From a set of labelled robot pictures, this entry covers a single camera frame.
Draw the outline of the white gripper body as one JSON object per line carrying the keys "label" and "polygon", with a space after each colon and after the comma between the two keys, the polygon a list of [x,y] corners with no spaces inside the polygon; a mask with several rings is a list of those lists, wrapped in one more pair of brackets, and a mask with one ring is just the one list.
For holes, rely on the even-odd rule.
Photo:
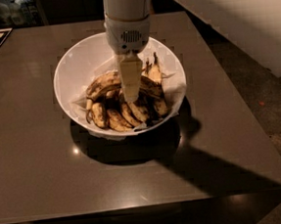
{"label": "white gripper body", "polygon": [[150,36],[150,14],[131,13],[105,15],[105,28],[109,46],[118,55],[138,54],[146,47]]}

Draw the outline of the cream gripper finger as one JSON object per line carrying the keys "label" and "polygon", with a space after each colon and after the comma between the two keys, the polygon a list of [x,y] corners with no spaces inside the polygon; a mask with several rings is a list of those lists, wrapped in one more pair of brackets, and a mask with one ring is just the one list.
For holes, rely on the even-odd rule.
{"label": "cream gripper finger", "polygon": [[118,55],[117,61],[124,100],[127,103],[135,102],[140,91],[142,61],[137,55],[133,54]]}

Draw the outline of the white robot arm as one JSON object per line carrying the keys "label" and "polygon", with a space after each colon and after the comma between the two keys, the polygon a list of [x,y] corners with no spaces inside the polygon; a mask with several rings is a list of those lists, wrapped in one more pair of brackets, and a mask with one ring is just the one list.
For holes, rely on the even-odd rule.
{"label": "white robot arm", "polygon": [[[281,79],[281,0],[174,0]],[[150,33],[152,0],[103,0],[108,44],[133,58]]]}

